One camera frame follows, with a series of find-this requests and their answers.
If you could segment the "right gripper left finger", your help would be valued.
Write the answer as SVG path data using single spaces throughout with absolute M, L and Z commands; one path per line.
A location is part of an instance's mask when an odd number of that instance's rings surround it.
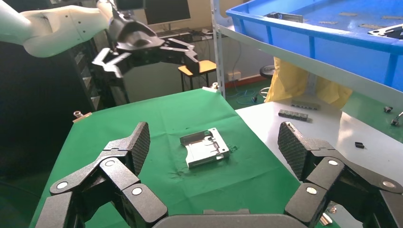
M 92 163 L 56 181 L 36 227 L 83 228 L 107 203 L 131 228 L 151 228 L 165 218 L 167 207 L 139 179 L 150 141 L 148 123 L 139 122 L 129 136 L 110 141 Z

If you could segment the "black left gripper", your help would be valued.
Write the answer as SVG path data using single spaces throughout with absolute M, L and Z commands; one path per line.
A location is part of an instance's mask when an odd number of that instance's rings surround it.
M 114 15 L 108 29 L 117 52 L 103 48 L 92 64 L 102 67 L 105 72 L 123 78 L 127 63 L 140 67 L 158 62 L 185 65 L 192 74 L 198 74 L 200 63 L 194 45 L 175 38 L 160 39 L 145 24 L 123 14 Z

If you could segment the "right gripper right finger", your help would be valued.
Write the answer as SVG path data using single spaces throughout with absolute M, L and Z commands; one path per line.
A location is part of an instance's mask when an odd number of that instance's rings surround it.
M 313 228 L 331 202 L 365 228 L 403 225 L 402 186 L 346 159 L 327 141 L 304 136 L 291 122 L 279 127 L 278 148 L 301 186 L 285 214 Z

